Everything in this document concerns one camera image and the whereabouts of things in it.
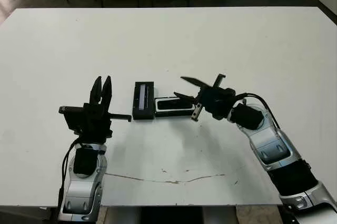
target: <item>silver robot arm segment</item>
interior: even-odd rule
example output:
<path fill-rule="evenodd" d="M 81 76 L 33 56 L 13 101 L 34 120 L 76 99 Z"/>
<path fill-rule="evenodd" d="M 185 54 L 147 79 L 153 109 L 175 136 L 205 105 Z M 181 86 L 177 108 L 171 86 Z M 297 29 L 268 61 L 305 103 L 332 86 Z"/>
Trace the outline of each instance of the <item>silver robot arm segment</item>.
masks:
<path fill-rule="evenodd" d="M 254 154 L 264 170 L 271 176 L 280 192 L 282 203 L 289 210 L 299 213 L 301 210 L 325 203 L 337 213 L 337 205 L 333 197 L 324 184 L 317 181 L 311 174 L 310 166 L 302 160 L 287 135 L 275 127 L 271 114 L 262 106 L 250 104 L 248 106 L 262 112 L 262 122 L 256 130 L 237 126 L 248 137 Z"/>
<path fill-rule="evenodd" d="M 102 180 L 107 167 L 104 156 L 106 146 L 104 144 L 75 146 L 76 149 L 86 147 L 98 151 L 96 169 L 91 175 L 76 174 L 75 157 L 72 158 L 68 168 L 70 182 L 58 215 L 60 221 L 95 222 L 98 218 L 103 192 Z"/>

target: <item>table surface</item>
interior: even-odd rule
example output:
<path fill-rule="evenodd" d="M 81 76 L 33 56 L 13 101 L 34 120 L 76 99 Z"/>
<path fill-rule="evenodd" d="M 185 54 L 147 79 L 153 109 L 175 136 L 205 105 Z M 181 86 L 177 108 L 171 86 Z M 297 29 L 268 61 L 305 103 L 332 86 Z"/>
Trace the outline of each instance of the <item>table surface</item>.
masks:
<path fill-rule="evenodd" d="M 337 28 L 315 7 L 17 9 L 0 26 L 0 205 L 56 206 L 75 139 L 61 105 L 112 76 L 110 112 L 132 112 L 136 81 L 195 95 L 180 79 L 261 95 L 313 173 L 337 196 Z M 234 124 L 113 121 L 102 205 L 277 204 Z"/>

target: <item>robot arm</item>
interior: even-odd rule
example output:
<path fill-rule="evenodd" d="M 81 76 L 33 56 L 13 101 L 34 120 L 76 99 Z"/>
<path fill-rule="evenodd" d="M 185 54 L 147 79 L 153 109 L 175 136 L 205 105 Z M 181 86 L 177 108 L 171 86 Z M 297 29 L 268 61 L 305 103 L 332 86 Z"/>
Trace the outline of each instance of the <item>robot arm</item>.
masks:
<path fill-rule="evenodd" d="M 90 92 L 90 101 L 83 107 L 60 107 L 69 129 L 78 135 L 70 145 L 62 163 L 62 185 L 58 195 L 59 221 L 95 223 L 101 206 L 103 176 L 106 172 L 105 158 L 107 138 L 111 138 L 111 119 L 126 119 L 130 115 L 110 114 L 108 108 L 112 97 L 110 76 L 103 88 L 98 77 Z M 70 182 L 64 193 L 64 181 L 69 153 L 76 148 L 75 157 L 69 165 Z"/>
<path fill-rule="evenodd" d="M 235 95 L 235 91 L 219 87 L 224 75 L 218 75 L 211 87 L 195 78 L 182 77 L 188 82 L 199 86 L 200 92 L 196 98 L 175 93 L 179 98 L 196 104 L 192 119 L 197 121 L 203 107 L 215 119 L 227 118 L 236 123 L 249 139 L 251 148 L 264 170 L 280 193 L 284 206 L 293 213 L 293 223 L 304 222 L 308 215 L 315 216 L 322 207 L 330 210 L 331 223 L 337 223 L 337 205 L 324 184 L 317 181 L 311 173 L 311 167 L 305 162 L 287 135 L 279 128 L 266 102 L 255 94 Z M 254 97 L 263 106 L 246 104 L 246 97 Z"/>

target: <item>black box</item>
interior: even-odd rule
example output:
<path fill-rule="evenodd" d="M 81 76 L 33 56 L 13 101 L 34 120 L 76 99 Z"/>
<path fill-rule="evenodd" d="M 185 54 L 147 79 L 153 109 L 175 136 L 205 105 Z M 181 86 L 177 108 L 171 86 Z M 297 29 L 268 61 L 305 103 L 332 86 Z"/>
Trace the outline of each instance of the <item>black box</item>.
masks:
<path fill-rule="evenodd" d="M 133 95 L 132 116 L 134 120 L 154 118 L 153 82 L 136 82 Z"/>

